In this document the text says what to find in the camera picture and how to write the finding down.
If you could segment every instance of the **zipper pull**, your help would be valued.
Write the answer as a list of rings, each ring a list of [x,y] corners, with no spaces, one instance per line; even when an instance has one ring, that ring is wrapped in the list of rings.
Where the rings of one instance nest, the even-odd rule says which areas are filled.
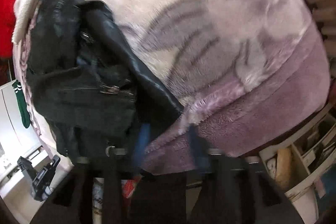
[[[100,91],[100,93],[103,93],[103,94],[117,95],[120,91],[120,88],[116,85],[114,86],[100,85],[100,86],[102,87],[102,90]]]
[[[81,32],[81,37],[86,43],[92,44],[94,42],[93,38],[85,32]]]

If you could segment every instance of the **lavender fleece blanket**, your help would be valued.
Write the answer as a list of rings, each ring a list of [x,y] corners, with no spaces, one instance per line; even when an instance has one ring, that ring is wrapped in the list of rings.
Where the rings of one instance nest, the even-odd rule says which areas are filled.
[[[190,123],[242,155],[324,105],[328,62],[303,0],[103,0],[132,50],[185,106],[148,145],[154,174],[194,168]]]

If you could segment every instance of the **black leather jacket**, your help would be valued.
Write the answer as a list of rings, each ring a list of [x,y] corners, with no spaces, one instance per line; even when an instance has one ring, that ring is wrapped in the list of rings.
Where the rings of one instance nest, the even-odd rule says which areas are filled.
[[[74,160],[125,146],[141,124],[151,139],[183,110],[135,56],[99,0],[43,0],[31,31],[27,81],[58,151]]]

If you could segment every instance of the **black cloth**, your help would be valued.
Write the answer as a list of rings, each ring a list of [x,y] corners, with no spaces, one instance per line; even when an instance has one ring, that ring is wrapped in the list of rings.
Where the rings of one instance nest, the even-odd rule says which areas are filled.
[[[27,82],[58,151],[72,161],[103,156],[109,145],[131,147],[136,138],[129,135],[143,123],[150,124],[152,140],[183,110],[132,52],[99,0],[42,0]]]
[[[214,172],[204,178],[188,222],[187,173],[143,174],[126,211],[120,179],[132,176],[119,172],[115,158],[105,157],[76,164],[31,224],[92,224],[94,177],[104,178],[102,224],[303,224],[295,207],[261,163],[248,165],[244,159],[225,156],[213,163]]]
[[[7,208],[5,202],[0,197],[0,224],[19,224],[12,212]]]

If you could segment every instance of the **dark fabric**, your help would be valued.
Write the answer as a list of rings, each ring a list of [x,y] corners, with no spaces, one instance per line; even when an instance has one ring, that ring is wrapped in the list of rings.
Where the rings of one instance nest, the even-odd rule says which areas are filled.
[[[186,173],[142,179],[132,195],[130,224],[185,224]]]
[[[0,197],[0,224],[19,224]]]
[[[98,0],[42,1],[31,31],[27,82],[58,151],[72,160],[103,156],[109,145],[134,147],[130,135],[144,123],[151,141],[183,109],[133,54]],[[109,87],[118,90],[106,94]]]
[[[284,192],[261,163],[216,157],[214,174],[203,181],[190,224],[303,224]]]
[[[26,104],[25,96],[22,91],[21,83],[18,80],[16,80],[12,84],[12,87],[16,95],[17,106],[19,107],[22,124],[25,128],[28,128],[30,126],[30,116],[27,110],[27,104]]]
[[[8,60],[0,59],[0,85],[10,82]]]
[[[334,224],[336,219],[336,204],[330,205],[326,211],[324,211],[315,224]]]

